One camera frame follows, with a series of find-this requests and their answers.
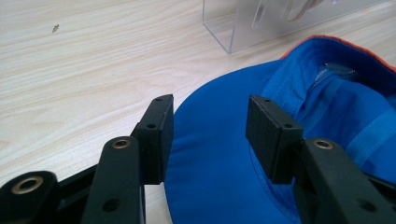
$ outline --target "transparent acrylic box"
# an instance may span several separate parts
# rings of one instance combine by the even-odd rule
[[[204,25],[231,54],[387,0],[204,0]]]

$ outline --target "wood grain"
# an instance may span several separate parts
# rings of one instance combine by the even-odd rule
[[[0,185],[34,170],[65,179],[128,135],[156,96],[173,93],[177,108],[207,81],[276,60],[311,34],[396,64],[396,1],[233,55],[203,26],[198,0],[2,1]],[[147,198],[148,223],[171,223],[163,186]]]

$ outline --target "blue fabric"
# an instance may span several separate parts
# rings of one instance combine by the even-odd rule
[[[396,183],[395,74],[336,39],[311,38],[285,59],[205,84],[177,110],[165,179],[174,223],[299,223],[291,186],[271,184],[245,137],[250,94],[281,105],[305,137],[339,143],[362,170]]]

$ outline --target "light wood surface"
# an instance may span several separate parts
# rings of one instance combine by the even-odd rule
[[[1,1],[0,186],[29,171],[74,175],[98,162],[106,141],[129,135],[153,98],[173,93],[177,108],[207,81],[276,60],[308,35],[336,35],[396,64],[395,0],[233,55],[203,26],[202,7]],[[148,223],[171,223],[163,185],[146,196]]]

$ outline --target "metal ring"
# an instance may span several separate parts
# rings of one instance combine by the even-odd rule
[[[11,192],[13,192],[14,194],[25,194],[32,192],[33,190],[38,189],[38,187],[43,184],[43,181],[43,177],[39,175],[27,177],[18,182],[18,184],[14,185]]]
[[[332,149],[333,148],[333,145],[331,142],[323,140],[323,139],[316,139],[314,141],[314,145],[315,145],[315,147],[320,147],[323,149]]]
[[[120,139],[118,141],[113,142],[113,147],[115,149],[122,149],[131,145],[131,142],[127,139]]]

